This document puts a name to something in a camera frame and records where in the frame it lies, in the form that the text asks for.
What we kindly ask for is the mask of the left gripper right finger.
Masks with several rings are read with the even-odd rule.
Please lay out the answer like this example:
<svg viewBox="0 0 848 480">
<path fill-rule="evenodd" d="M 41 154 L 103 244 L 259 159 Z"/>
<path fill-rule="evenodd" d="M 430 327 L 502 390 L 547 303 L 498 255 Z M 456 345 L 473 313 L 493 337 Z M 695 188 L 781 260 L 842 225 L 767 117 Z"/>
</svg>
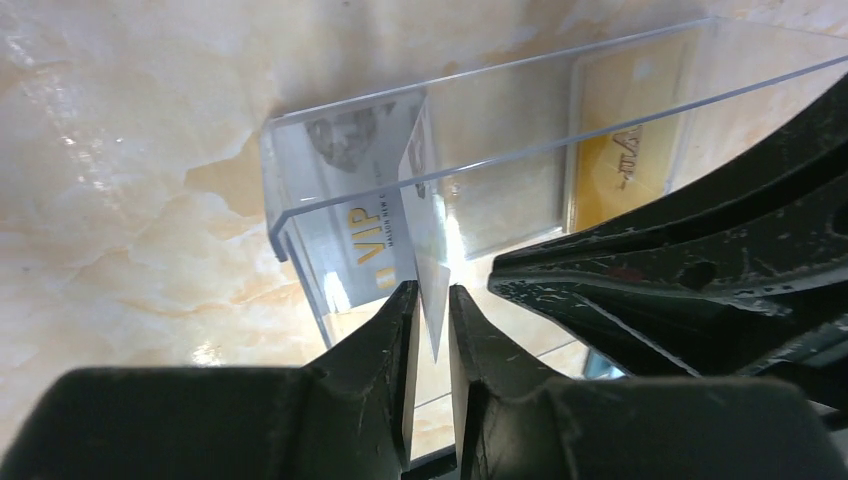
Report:
<svg viewBox="0 0 848 480">
<path fill-rule="evenodd" d="M 464 479 L 843 479 L 794 386 L 751 378 L 573 380 L 449 290 Z"/>
</svg>

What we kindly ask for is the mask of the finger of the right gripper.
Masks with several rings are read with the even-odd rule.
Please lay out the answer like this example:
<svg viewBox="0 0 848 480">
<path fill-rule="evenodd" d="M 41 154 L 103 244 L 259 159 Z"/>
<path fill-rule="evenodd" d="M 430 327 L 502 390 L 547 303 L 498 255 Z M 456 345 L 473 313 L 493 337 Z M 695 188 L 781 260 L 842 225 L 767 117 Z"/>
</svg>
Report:
<svg viewBox="0 0 848 480">
<path fill-rule="evenodd" d="M 705 238 L 493 278 L 499 297 L 644 377 L 771 376 L 847 407 L 847 196 Z"/>
<path fill-rule="evenodd" d="M 491 276 L 705 238 L 772 213 L 847 172 L 847 80 L 708 175 L 579 233 L 499 255 Z"/>
</svg>

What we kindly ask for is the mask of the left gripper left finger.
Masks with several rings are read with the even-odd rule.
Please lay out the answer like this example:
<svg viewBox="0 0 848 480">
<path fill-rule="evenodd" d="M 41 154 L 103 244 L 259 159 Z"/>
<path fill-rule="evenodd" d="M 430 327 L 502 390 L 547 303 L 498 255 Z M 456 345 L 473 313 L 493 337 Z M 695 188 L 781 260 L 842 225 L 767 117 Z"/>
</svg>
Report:
<svg viewBox="0 0 848 480">
<path fill-rule="evenodd" d="M 80 368 L 41 397 L 5 479 L 397 479 L 409 467 L 419 286 L 301 367 Z"/>
</svg>

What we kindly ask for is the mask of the clear plastic box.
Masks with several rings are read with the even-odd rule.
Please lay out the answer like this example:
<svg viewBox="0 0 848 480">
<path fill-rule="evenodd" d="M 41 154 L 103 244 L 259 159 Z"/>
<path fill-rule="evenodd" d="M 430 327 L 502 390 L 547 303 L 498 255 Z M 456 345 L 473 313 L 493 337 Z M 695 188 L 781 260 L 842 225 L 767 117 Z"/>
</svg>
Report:
<svg viewBox="0 0 848 480">
<path fill-rule="evenodd" d="M 718 168 L 768 135 L 847 70 L 847 42 L 825 34 L 707 18 L 652 32 L 449 75 L 314 108 L 421 91 L 429 102 L 446 209 L 450 284 L 480 287 L 487 260 L 564 232 L 563 206 L 572 75 L 578 60 L 662 34 L 696 28 L 678 156 L 668 194 Z M 317 317 L 326 346 L 386 297 Z"/>
</svg>

